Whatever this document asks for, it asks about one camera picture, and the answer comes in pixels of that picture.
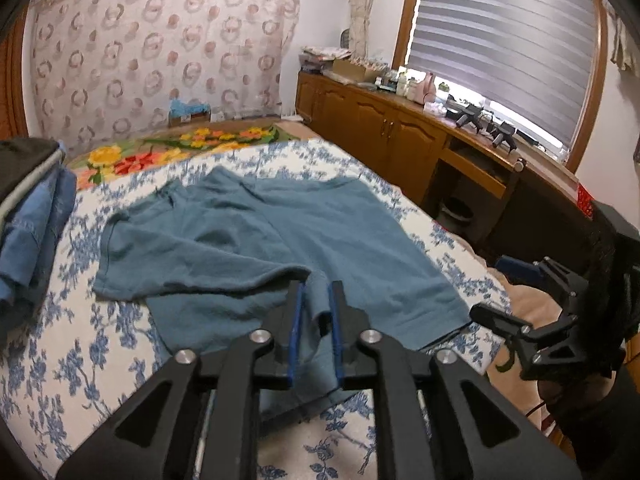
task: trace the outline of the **blue and white floral fabric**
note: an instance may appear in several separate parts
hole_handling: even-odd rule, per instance
[[[0,412],[24,452],[53,478],[73,450],[160,366],[144,305],[92,292],[107,218],[179,178],[193,184],[216,165],[262,178],[359,177],[471,307],[510,308],[500,284],[400,191],[324,140],[244,148],[184,160],[80,192],[58,246],[49,290],[32,323],[10,335],[0,359]],[[501,340],[472,326],[447,343],[484,372]],[[372,397],[361,392],[260,443],[258,478],[376,478]]]

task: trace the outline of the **red fabric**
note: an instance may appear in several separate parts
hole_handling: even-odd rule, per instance
[[[593,207],[591,206],[591,200],[593,200],[593,196],[589,194],[589,192],[584,189],[582,184],[578,184],[578,208],[582,211],[588,218],[593,218]]]

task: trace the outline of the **trash can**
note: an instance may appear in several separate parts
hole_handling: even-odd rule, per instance
[[[450,233],[462,236],[474,219],[474,213],[462,200],[450,196],[440,204],[436,222]]]

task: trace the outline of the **metal screw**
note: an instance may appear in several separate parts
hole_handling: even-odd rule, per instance
[[[254,330],[249,334],[249,339],[258,344],[266,343],[269,339],[271,339],[271,332],[263,328],[259,328],[258,330]]]
[[[436,353],[436,359],[444,365],[450,365],[458,360],[458,356],[453,350],[444,349],[438,350]]]
[[[369,328],[368,330],[363,330],[362,332],[360,332],[360,339],[362,339],[365,343],[373,344],[379,342],[382,339],[382,334],[377,330]]]
[[[193,350],[180,350],[175,355],[175,360],[181,365],[190,365],[196,360],[196,354]]]

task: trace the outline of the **window blind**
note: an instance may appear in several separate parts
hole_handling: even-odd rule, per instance
[[[407,66],[497,101],[570,146],[591,73],[593,0],[419,0]]]

